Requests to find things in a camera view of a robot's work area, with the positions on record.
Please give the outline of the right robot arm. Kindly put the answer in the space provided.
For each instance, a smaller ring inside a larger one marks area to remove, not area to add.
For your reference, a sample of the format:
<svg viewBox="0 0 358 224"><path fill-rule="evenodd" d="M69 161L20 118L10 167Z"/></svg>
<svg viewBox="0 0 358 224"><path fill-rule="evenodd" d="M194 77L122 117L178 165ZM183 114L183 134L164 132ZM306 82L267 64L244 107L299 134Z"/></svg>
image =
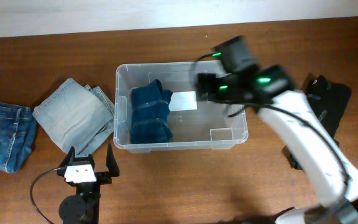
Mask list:
<svg viewBox="0 0 358 224"><path fill-rule="evenodd" d="M306 95L279 65L261 68L241 36L214 48L224 75L195 75L203 101L252 108L295 156L310 179L319 204L288 208L270 223L358 223L358 170L313 113Z"/></svg>

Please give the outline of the small black cloth bundle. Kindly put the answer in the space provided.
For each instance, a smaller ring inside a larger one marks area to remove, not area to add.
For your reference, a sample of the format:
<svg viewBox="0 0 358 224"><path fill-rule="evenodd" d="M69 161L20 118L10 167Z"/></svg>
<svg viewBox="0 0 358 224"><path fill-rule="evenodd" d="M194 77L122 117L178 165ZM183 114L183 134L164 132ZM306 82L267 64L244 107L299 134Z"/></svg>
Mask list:
<svg viewBox="0 0 358 224"><path fill-rule="evenodd" d="M285 156L285 158L287 159L287 161L289 162L291 168L296 169L296 170L303 170L300 163L296 160L296 158L293 156L293 154L290 152L290 150L287 148L287 146L285 146L282 149L282 153Z"/></svg>

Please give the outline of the teal cloth bundle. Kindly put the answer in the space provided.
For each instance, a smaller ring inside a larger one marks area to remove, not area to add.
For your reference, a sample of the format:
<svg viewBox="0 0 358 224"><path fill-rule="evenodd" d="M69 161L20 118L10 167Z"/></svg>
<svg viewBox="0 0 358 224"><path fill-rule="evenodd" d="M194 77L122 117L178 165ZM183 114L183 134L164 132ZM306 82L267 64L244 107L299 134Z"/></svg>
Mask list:
<svg viewBox="0 0 358 224"><path fill-rule="evenodd" d="M158 79L147 86L132 90L131 144L169 142L173 137L173 133L167 126L172 95L172 91L163 89Z"/></svg>

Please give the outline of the light grey jeans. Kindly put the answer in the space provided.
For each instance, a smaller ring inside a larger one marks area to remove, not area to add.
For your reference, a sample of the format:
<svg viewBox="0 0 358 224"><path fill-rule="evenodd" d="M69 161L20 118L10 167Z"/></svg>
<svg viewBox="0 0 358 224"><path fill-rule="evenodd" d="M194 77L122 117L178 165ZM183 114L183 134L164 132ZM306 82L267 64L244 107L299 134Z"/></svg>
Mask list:
<svg viewBox="0 0 358 224"><path fill-rule="evenodd" d="M92 154L114 131L114 103L99 86L63 82L32 116L64 152Z"/></svg>

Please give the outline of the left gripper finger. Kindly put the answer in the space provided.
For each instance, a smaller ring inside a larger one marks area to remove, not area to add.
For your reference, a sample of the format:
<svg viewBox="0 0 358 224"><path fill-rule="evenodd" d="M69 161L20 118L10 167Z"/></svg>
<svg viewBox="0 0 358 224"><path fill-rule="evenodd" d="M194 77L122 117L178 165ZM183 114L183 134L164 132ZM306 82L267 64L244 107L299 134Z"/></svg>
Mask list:
<svg viewBox="0 0 358 224"><path fill-rule="evenodd" d="M116 159L114 157L111 143L108 144L107 155L106 155L106 167L108 168L108 172L111 177L120 176L120 170L116 162Z"/></svg>
<svg viewBox="0 0 358 224"><path fill-rule="evenodd" d="M70 166L73 162L74 157L75 157L75 148L72 146L68 151L67 155L65 156L65 158L62 160L61 167Z"/></svg>

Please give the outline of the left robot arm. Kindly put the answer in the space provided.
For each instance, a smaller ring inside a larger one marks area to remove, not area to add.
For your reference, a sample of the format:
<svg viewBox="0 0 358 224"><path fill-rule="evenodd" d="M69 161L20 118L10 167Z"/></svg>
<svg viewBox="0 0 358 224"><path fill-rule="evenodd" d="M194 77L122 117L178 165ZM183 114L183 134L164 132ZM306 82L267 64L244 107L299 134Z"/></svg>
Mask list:
<svg viewBox="0 0 358 224"><path fill-rule="evenodd" d="M71 147L57 175L76 189L76 194L65 198L59 206L59 216L63 224L99 223L99 203L101 186L112 183L113 177L120 176L120 170L114 158L112 145L106 155L107 171L95 172L95 163L91 154L75 154Z"/></svg>

